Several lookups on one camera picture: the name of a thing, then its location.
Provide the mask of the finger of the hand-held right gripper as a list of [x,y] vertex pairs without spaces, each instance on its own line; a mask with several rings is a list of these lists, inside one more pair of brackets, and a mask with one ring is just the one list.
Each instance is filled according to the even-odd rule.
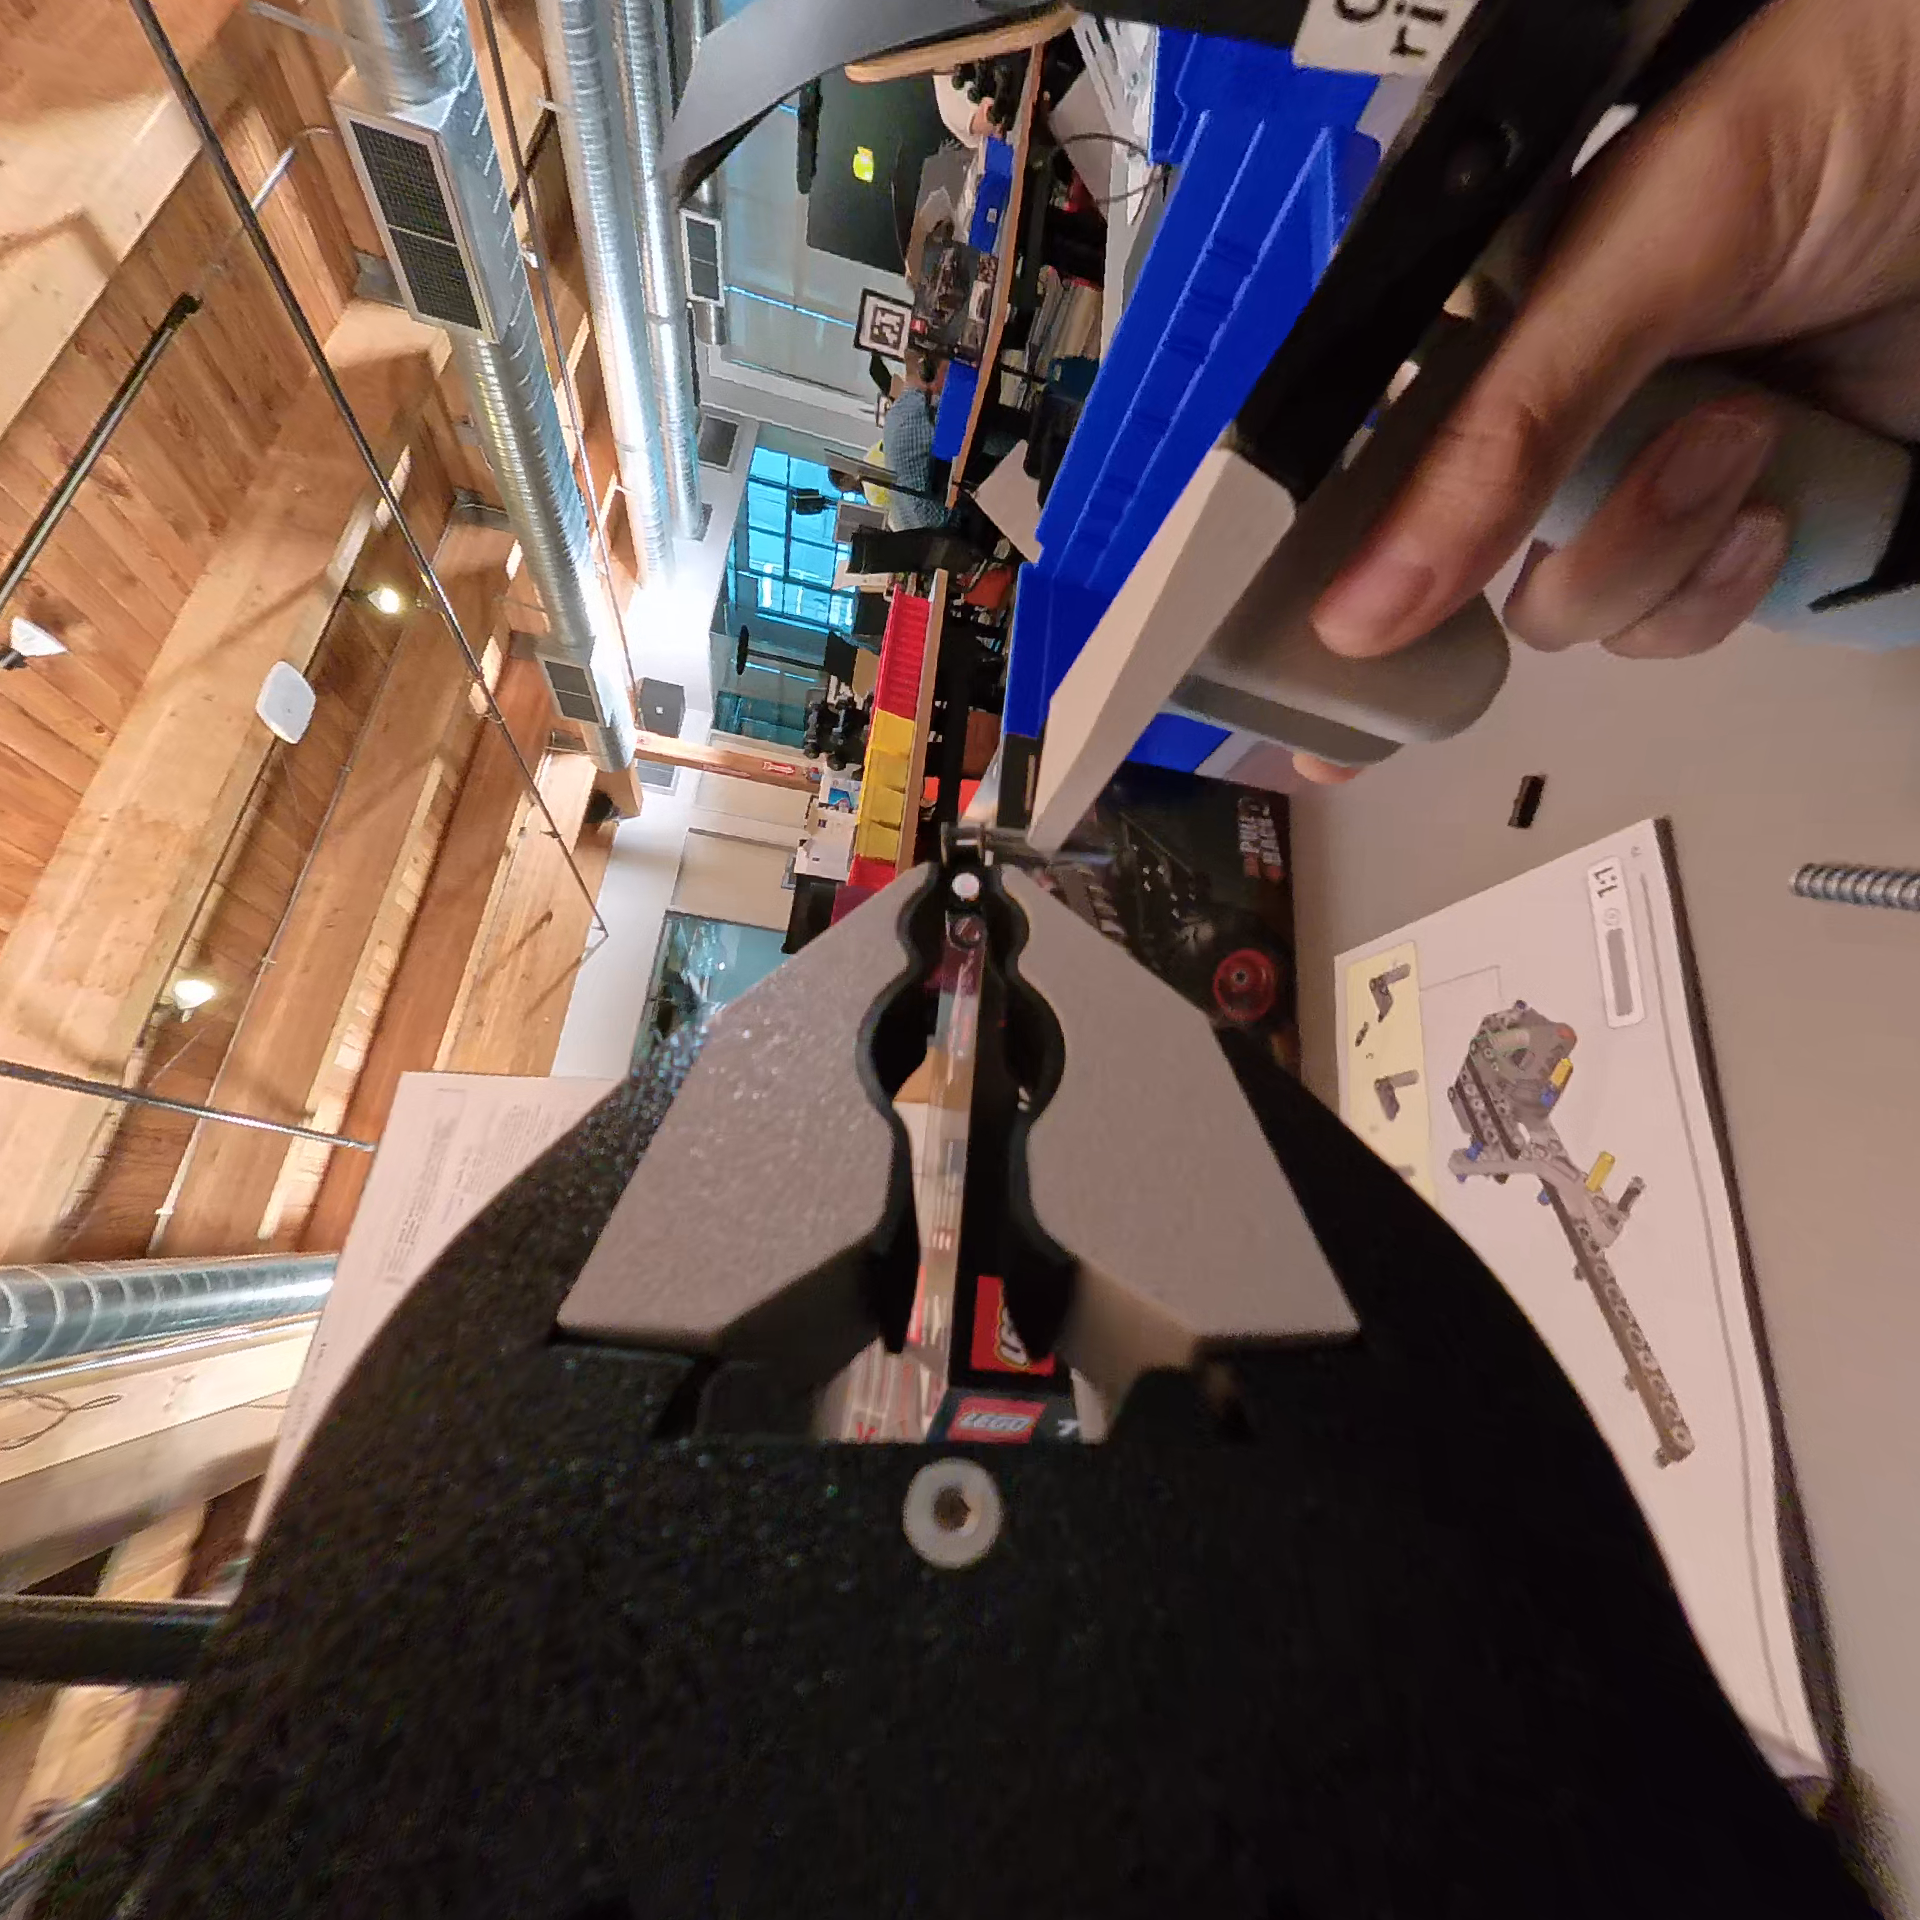
[[1057,852],[1296,521],[1282,483],[1212,448],[1046,704],[1023,841]]

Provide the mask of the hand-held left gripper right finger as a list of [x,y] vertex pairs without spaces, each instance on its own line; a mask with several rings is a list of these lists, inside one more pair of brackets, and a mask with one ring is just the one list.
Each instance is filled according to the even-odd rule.
[[986,1271],[1093,1435],[1150,1377],[1356,1342],[1359,1320],[1209,1020],[1048,895],[989,870]]

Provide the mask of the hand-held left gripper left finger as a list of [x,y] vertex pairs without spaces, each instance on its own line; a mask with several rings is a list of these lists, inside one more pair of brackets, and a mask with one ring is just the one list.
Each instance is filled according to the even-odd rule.
[[565,1337],[709,1360],[904,1345],[920,1234],[895,1096],[928,1055],[944,935],[944,873],[917,866],[713,1018]]

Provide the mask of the person's right hand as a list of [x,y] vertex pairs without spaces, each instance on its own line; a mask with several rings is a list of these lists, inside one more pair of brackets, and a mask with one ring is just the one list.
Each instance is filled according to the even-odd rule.
[[[1391,657],[1471,601],[1631,393],[1673,359],[1914,441],[1918,6],[1781,3],[1586,171],[1526,299],[1391,511],[1311,610],[1336,657]],[[1781,424],[1712,401],[1620,475],[1504,604],[1545,655],[1706,655],[1766,596]]]

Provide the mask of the blue plastic storage bin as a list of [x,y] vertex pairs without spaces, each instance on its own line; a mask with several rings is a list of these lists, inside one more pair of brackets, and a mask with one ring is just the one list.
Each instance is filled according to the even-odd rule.
[[1018,572],[1012,740],[1042,738],[1064,671],[1304,310],[1390,140],[1381,82],[1159,35],[1145,151],[1169,191]]

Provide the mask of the black construction toy box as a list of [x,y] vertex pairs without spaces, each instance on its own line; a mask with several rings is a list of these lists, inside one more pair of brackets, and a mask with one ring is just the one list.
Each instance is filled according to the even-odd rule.
[[[1034,882],[1212,1026],[1252,1035],[1296,1065],[1285,799],[1152,767],[1109,784]],[[1030,1352],[997,1276],[962,1262],[978,962],[948,946],[929,995],[920,1068],[895,1092],[918,1219],[913,1310],[898,1352],[870,1345],[817,1401],[821,1438],[858,1446],[1095,1442],[1102,1396]]]

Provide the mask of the red plastic bins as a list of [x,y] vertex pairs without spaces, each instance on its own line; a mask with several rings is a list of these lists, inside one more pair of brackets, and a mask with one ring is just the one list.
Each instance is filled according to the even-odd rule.
[[876,680],[876,712],[913,722],[920,712],[920,684],[928,634],[938,604],[920,593],[895,587],[886,599]]

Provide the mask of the white paper sheet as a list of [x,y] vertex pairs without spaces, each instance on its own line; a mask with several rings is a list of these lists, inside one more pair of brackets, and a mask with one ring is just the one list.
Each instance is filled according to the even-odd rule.
[[428,1267],[612,1088],[602,1078],[552,1075],[407,1072],[398,1081],[261,1481],[248,1551],[262,1544],[352,1368]]

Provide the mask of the yellow plastic bins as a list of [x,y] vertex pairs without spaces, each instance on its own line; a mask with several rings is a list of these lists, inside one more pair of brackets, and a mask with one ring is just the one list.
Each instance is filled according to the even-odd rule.
[[909,772],[917,738],[917,724],[909,716],[873,712],[854,806],[854,859],[877,863],[886,870],[898,866],[902,841],[909,839],[908,815],[917,792]]

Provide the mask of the large glass window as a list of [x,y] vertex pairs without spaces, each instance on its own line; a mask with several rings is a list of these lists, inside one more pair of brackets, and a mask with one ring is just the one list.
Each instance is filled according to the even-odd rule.
[[854,594],[834,586],[848,556],[836,536],[844,499],[825,464],[759,444],[726,553],[728,609],[849,636]]

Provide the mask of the wooden skateboard deck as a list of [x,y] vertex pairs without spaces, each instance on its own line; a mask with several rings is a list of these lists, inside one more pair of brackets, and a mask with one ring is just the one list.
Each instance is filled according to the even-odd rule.
[[993,17],[984,26],[948,30],[935,39],[920,39],[894,50],[868,56],[841,66],[854,84],[882,84],[892,80],[929,78],[962,65],[978,65],[999,57],[1028,57],[1046,41],[1057,39],[1078,20],[1072,6],[1028,10],[1014,17]]

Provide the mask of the toy instruction booklet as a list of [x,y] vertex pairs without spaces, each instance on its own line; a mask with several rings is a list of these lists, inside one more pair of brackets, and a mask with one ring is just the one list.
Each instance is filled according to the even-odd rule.
[[1761,1756],[1829,1783],[1816,1576],[1669,825],[1343,952],[1333,1016],[1340,1116],[1572,1382]]

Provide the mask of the black metal bar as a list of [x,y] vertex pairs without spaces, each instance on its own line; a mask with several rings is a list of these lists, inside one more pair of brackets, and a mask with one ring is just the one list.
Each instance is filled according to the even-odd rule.
[[174,1690],[226,1624],[221,1600],[1,1599],[1,1681],[33,1687]]

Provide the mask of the black ceiling pipe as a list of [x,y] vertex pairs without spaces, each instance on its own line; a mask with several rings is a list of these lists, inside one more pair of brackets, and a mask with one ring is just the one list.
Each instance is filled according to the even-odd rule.
[[74,506],[80,491],[84,489],[84,483],[90,479],[95,464],[108,454],[108,446],[112,444],[120,424],[128,418],[137,399],[153,380],[153,372],[159,367],[161,358],[174,348],[178,334],[204,311],[204,305],[205,303],[201,296],[181,292],[165,310],[159,322],[150,330],[132,364],[114,387],[108,404],[86,431],[77,454],[61,471],[52,495],[48,495],[48,499],[40,502],[38,513],[31,516],[28,530],[22,532],[12,559],[6,561],[1,572],[1,610],[9,610],[12,601],[16,599],[16,593],[28,584],[33,566],[38,563],[44,550],[52,539],[61,519]]

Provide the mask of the silver spiral air duct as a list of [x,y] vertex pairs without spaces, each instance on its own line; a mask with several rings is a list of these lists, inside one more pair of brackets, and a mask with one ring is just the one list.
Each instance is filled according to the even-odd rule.
[[664,10],[542,3],[536,12],[617,483],[640,577],[657,586],[703,524],[688,282],[663,169]]
[[367,105],[439,124],[495,338],[457,336],[478,436],[546,618],[543,649],[586,665],[606,713],[582,728],[589,756],[622,772],[634,754],[632,702],[612,596],[593,566],[589,516],[560,425],[536,303],[500,169],[489,99],[457,3],[343,6]]
[[1,1371],[317,1313],[335,1255],[1,1267]]

